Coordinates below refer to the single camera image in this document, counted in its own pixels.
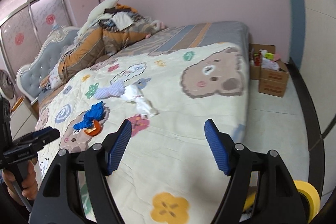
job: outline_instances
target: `bed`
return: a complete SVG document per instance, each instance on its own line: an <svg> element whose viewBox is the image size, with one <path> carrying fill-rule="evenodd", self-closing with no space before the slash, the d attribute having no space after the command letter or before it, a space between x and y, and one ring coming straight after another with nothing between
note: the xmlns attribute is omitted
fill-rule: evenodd
<svg viewBox="0 0 336 224"><path fill-rule="evenodd" d="M71 40L74 30L51 39L34 63L20 70L19 87L30 99L40 96L39 79L58 61L55 47L69 44L64 40ZM137 85L159 114L142 118L134 104L112 97L102 100L104 119L99 135L76 132L73 125L101 101L95 99L95 90L118 79L125 85ZM160 31L81 70L39 99L37 128L51 126L61 132L58 140L39 152L42 176L60 148L85 150L129 119L132 137L118 170L107 178L125 223L210 223L228 177L217 168L204 136L204 122L213 119L221 132L241 142L248 79L248 28L243 23L226 21ZM79 182L86 217L95 220L82 172ZM153 204L169 204L170 208Z"/></svg>

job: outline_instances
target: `frosted glass window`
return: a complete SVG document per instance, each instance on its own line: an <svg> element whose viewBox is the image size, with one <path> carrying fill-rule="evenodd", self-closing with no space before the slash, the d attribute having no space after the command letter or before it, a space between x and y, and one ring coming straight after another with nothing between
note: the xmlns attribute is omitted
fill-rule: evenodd
<svg viewBox="0 0 336 224"><path fill-rule="evenodd" d="M45 41L54 21L61 26L69 26L62 0L39 0L31 5L33 19L40 41Z"/></svg>
<svg viewBox="0 0 336 224"><path fill-rule="evenodd" d="M4 49L14 74L21 66L32 63L34 57L40 52L28 7L23 8L2 24L1 34Z"/></svg>
<svg viewBox="0 0 336 224"><path fill-rule="evenodd" d="M25 4L28 0L1 0L0 1L0 21L7 17L15 9Z"/></svg>

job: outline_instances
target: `metal bolt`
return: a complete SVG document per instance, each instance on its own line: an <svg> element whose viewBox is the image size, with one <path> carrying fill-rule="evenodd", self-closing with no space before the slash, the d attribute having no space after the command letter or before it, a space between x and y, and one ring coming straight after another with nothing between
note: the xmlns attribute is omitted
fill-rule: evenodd
<svg viewBox="0 0 336 224"><path fill-rule="evenodd" d="M92 149L94 151L97 151L97 150L100 150L102 148L102 145L100 143L95 143L93 146L92 146Z"/></svg>
<svg viewBox="0 0 336 224"><path fill-rule="evenodd" d="M243 150L244 149L244 145L242 145L241 143L236 143L235 144L235 148L237 149L237 150Z"/></svg>
<svg viewBox="0 0 336 224"><path fill-rule="evenodd" d="M66 153L67 153L66 149L61 149L60 151L58 151L59 156L64 156Z"/></svg>
<svg viewBox="0 0 336 224"><path fill-rule="evenodd" d="M271 151L269 152L269 154L270 154L272 157L276 157L276 156L278 156L278 152L276 152L275 150L271 150Z"/></svg>

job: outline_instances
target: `red round window sticker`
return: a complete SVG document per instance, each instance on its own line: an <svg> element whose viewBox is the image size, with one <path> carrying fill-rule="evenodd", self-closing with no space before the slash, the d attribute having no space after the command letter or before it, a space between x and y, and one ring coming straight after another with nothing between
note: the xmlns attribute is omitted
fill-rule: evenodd
<svg viewBox="0 0 336 224"><path fill-rule="evenodd" d="M45 21L47 22L48 25L52 25L55 21L55 16L53 14L50 14L47 16Z"/></svg>
<svg viewBox="0 0 336 224"><path fill-rule="evenodd" d="M23 33L18 33L15 36L15 44L16 45L21 45L24 39L25 39L25 36L23 35Z"/></svg>

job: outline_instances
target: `tufted headboard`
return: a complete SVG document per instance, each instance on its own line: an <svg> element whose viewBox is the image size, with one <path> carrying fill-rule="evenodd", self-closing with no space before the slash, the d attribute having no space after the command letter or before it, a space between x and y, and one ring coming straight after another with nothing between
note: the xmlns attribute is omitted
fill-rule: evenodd
<svg viewBox="0 0 336 224"><path fill-rule="evenodd" d="M73 44L79 28L61 27L50 33L34 62L22 66L16 74L20 91L31 101L38 97L40 82L54 68L61 57L64 46Z"/></svg>

